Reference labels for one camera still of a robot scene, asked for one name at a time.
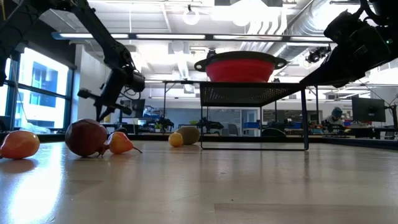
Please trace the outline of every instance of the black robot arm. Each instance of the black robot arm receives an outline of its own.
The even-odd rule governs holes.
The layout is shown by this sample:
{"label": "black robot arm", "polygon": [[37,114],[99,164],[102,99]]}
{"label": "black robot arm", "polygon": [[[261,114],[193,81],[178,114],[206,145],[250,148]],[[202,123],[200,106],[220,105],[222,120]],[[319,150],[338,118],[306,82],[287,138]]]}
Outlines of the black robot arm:
{"label": "black robot arm", "polygon": [[[397,0],[360,0],[361,7],[351,14],[342,12],[324,31],[324,35],[338,44],[318,69],[300,83],[310,85],[345,86],[365,76],[365,72],[398,57]],[[368,17],[361,21],[360,15]],[[370,26],[366,20],[378,26]]]}
{"label": "black robot arm", "polygon": [[[112,70],[100,96],[96,96],[83,88],[78,93],[80,97],[95,100],[96,120],[101,121],[105,116],[114,112],[116,108],[121,109],[123,113],[131,114],[129,108],[117,104],[116,100],[124,86],[135,92],[144,90],[145,78],[136,70],[130,52],[106,30],[87,0],[22,0],[0,27],[1,71],[4,71],[7,58],[23,40],[26,32],[30,30],[40,15],[49,9],[74,13],[102,47],[104,63]],[[103,106],[106,106],[107,109],[101,114]]]}

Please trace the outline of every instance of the wire mesh stand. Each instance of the wire mesh stand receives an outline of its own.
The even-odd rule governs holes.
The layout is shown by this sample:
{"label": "wire mesh stand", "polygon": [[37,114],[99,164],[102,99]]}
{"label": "wire mesh stand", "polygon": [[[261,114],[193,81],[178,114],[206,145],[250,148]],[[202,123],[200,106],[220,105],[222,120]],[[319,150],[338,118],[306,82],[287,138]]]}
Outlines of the wire mesh stand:
{"label": "wire mesh stand", "polygon": [[212,150],[262,150],[262,151],[306,151],[308,145],[307,104],[305,87],[297,83],[200,83],[200,116],[203,121],[204,106],[260,108],[260,130],[262,132],[262,107],[283,97],[301,91],[303,117],[303,149],[263,149],[263,148],[214,148],[203,147],[203,125],[200,127],[200,147]]}

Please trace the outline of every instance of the ceiling light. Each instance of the ceiling light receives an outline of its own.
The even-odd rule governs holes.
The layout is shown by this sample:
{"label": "ceiling light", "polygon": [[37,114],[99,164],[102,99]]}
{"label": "ceiling light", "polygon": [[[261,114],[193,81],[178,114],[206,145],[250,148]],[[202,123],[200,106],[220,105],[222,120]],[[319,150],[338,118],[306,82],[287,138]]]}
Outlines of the ceiling light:
{"label": "ceiling light", "polygon": [[[195,15],[192,18],[188,18],[188,13],[193,12]],[[199,12],[196,9],[186,9],[182,14],[182,20],[188,25],[195,25],[200,20]]]}
{"label": "ceiling light", "polygon": [[282,7],[286,8],[286,9],[290,9],[293,7],[296,7],[297,3],[296,2],[284,2]]}
{"label": "ceiling light", "polygon": [[[164,97],[161,96],[150,96],[150,99],[164,99]],[[166,97],[166,99],[175,99],[175,97]]]}
{"label": "ceiling light", "polygon": [[215,40],[258,40],[280,41],[282,37],[273,35],[214,35]]}
{"label": "ceiling light", "polygon": [[290,41],[296,41],[296,42],[332,42],[329,38],[327,37],[317,37],[317,36],[303,36],[303,37],[291,37]]}
{"label": "ceiling light", "polygon": [[276,53],[274,53],[274,57],[278,57],[279,54],[285,50],[286,47],[287,47],[286,45],[283,45]]}
{"label": "ceiling light", "polygon": [[[61,37],[69,38],[69,39],[92,39],[93,36],[91,34],[60,34]],[[128,39],[128,34],[111,34],[111,36],[115,39]]]}
{"label": "ceiling light", "polygon": [[288,46],[303,46],[303,47],[329,47],[329,44],[326,43],[297,43],[297,42],[293,42],[293,43],[286,43],[286,45]]}
{"label": "ceiling light", "polygon": [[145,83],[163,83],[163,81],[145,80]]}
{"label": "ceiling light", "polygon": [[180,100],[200,100],[199,97],[178,97]]}
{"label": "ceiling light", "polygon": [[195,34],[137,34],[137,39],[203,40],[205,36]]}

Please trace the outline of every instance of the wall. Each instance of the wall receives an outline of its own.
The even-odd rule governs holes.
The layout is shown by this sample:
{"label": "wall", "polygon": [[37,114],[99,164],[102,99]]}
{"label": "wall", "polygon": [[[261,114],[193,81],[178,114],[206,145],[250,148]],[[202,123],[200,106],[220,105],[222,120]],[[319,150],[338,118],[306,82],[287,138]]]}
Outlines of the wall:
{"label": "wall", "polygon": [[100,86],[106,81],[111,70],[88,54],[82,45],[76,47],[75,64],[78,68],[73,84],[71,122],[83,118],[95,119],[94,100],[77,97],[77,93],[80,88],[86,88],[93,94],[100,95]]}

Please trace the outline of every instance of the red colander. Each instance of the red colander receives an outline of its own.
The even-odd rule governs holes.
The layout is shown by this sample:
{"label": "red colander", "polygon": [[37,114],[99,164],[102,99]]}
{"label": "red colander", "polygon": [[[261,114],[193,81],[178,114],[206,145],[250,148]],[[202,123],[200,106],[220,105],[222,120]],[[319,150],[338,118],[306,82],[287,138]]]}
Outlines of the red colander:
{"label": "red colander", "polygon": [[195,64],[195,70],[206,72],[212,82],[268,82],[275,69],[286,66],[286,60],[261,52],[226,52]]}

